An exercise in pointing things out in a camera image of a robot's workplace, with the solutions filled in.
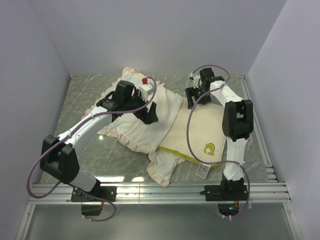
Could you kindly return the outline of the white pillowcase with peach ruffles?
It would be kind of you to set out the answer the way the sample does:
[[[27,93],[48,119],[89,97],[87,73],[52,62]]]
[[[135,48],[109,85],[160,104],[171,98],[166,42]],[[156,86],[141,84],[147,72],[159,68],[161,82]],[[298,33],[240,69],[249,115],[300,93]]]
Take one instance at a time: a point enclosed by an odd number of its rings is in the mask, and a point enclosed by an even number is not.
[[[175,167],[184,160],[158,149],[158,146],[174,123],[184,98],[165,88],[159,81],[156,84],[153,101],[156,103],[158,122],[144,124],[134,114],[126,113],[97,133],[117,138],[134,152],[147,154],[150,160],[146,169],[149,176],[160,186],[167,187]]]

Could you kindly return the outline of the cream pillow with yellow edge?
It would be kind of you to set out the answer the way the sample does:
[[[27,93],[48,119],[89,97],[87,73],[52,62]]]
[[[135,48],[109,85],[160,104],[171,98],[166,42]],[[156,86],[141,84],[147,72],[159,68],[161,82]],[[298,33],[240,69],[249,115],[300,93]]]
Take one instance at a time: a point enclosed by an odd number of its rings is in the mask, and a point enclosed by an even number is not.
[[[157,149],[199,164],[188,148],[189,136],[191,149],[198,159],[206,163],[220,162],[226,143],[222,130],[224,108],[214,103],[198,104],[187,130],[190,112],[188,101],[184,99],[170,130]]]

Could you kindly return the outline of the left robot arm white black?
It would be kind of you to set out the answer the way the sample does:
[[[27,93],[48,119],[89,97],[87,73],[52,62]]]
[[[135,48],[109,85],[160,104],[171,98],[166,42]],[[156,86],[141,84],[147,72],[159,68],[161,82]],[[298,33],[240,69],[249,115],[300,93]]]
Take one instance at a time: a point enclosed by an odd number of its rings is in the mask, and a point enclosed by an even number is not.
[[[78,155],[98,131],[124,114],[133,114],[146,125],[158,122],[157,104],[153,102],[156,90],[157,84],[150,77],[143,78],[139,86],[120,80],[115,90],[99,100],[82,121],[57,137],[49,135],[43,140],[40,168],[82,191],[89,201],[101,199],[101,182],[80,169]]]

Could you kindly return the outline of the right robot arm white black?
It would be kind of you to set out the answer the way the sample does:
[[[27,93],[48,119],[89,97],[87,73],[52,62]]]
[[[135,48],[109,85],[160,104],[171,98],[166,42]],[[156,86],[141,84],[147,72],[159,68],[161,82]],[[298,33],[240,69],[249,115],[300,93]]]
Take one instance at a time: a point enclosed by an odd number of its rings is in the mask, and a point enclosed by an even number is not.
[[[198,67],[189,74],[193,86],[185,89],[188,109],[191,110],[186,130],[198,104],[204,105],[215,97],[224,108],[222,132],[227,140],[225,168],[220,183],[220,194],[226,200],[233,199],[244,189],[244,153],[250,134],[254,130],[253,103],[238,96],[227,84],[228,79],[215,76],[213,65]]]

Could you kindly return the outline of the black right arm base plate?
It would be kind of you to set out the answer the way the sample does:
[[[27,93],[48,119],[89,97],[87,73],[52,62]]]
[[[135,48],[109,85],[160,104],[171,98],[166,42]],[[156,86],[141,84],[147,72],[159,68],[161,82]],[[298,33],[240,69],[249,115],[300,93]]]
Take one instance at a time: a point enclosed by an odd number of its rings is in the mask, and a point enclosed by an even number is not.
[[[217,202],[218,212],[229,220],[238,217],[249,205],[250,200],[250,188],[246,185],[236,188],[205,185],[199,194],[204,196],[206,202]]]

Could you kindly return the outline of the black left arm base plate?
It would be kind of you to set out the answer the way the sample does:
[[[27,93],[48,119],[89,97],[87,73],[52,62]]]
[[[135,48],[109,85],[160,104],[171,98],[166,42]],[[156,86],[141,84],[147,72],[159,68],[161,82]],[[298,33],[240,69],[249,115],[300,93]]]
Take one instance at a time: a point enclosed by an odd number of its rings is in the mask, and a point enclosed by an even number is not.
[[[87,220],[102,222],[111,219],[116,214],[117,208],[114,204],[116,195],[116,186],[98,185],[89,192],[74,187],[70,201],[72,203],[81,203],[81,214]],[[93,219],[92,217],[99,217],[102,214],[103,208],[107,204],[113,208],[111,215],[106,219]]]

